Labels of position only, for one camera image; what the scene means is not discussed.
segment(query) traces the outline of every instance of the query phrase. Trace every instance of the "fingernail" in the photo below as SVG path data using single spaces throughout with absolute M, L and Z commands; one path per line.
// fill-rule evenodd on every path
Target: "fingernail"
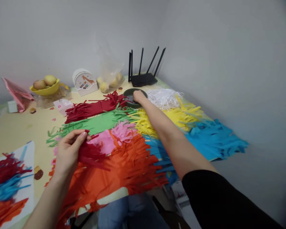
M 82 132 L 80 135 L 81 135 L 82 138 L 86 138 L 87 137 L 87 132 Z

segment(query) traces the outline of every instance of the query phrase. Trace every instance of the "forearm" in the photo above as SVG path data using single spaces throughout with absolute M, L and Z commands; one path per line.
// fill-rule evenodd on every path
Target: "forearm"
M 148 99 L 142 99 L 140 104 L 145 109 L 180 179 L 193 170 L 204 169 L 217 172 L 159 108 Z
M 56 228 L 64 198 L 68 193 L 71 177 L 53 176 L 24 229 Z

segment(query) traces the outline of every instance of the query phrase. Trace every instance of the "black router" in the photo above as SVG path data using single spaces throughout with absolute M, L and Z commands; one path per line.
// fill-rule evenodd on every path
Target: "black router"
M 158 68 L 159 68 L 159 65 L 160 65 L 160 62 L 162 60 L 162 57 L 163 57 L 163 54 L 165 52 L 165 49 L 163 49 L 162 51 L 162 54 L 161 54 L 161 57 L 160 57 L 160 60 L 158 62 L 158 65 L 157 65 L 157 68 L 156 68 L 156 71 L 153 74 L 149 73 L 149 69 L 150 67 L 152 66 L 153 64 L 153 61 L 157 55 L 157 52 L 159 50 L 159 46 L 153 56 L 153 59 L 147 69 L 147 72 L 144 73 L 143 75 L 141 75 L 141 65 L 142 65 L 142 58 L 143 58 L 143 51 L 144 51 L 144 48 L 142 48 L 142 53 L 141 53 L 141 61 L 140 61 L 140 68 L 139 68 L 139 74 L 138 75 L 135 75 L 133 76 L 133 50 L 131 50 L 131 52 L 129 53 L 129 69 L 128 69 L 128 82 L 131 82 L 133 84 L 133 87 L 142 87 L 142 86 L 146 86 L 146 85 L 153 85 L 155 83 L 157 83 L 158 81 L 156 80 L 156 73 L 158 71 Z

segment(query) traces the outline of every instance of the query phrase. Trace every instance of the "hand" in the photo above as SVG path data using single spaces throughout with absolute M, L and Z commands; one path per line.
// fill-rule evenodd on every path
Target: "hand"
M 78 164 L 78 150 L 85 140 L 90 141 L 91 136 L 84 129 L 79 129 L 71 131 L 59 141 L 54 176 L 73 175 Z
M 140 90 L 135 90 L 135 91 L 133 92 L 133 100 L 134 100 L 135 102 L 141 103 L 141 102 L 144 101 L 145 99 L 147 99 L 147 98 L 145 97 L 145 95 L 143 94 L 142 91 L 140 91 Z

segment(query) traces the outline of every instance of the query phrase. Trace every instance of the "yellow paper fringe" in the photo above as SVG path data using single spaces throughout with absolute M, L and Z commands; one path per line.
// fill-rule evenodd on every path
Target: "yellow paper fringe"
M 163 112 L 173 121 L 178 127 L 184 131 L 190 131 L 190 128 L 186 125 L 188 122 L 199 121 L 198 118 L 202 119 L 203 111 L 201 107 L 196 107 L 192 103 L 183 104 L 178 97 L 180 103 L 179 108 L 172 108 L 169 110 L 163 110 Z M 158 138 L 155 129 L 150 124 L 148 116 L 144 109 L 139 109 L 137 113 L 130 114 L 131 118 L 137 119 L 131 123 L 136 123 L 136 129 L 141 135 L 149 135 L 151 137 Z

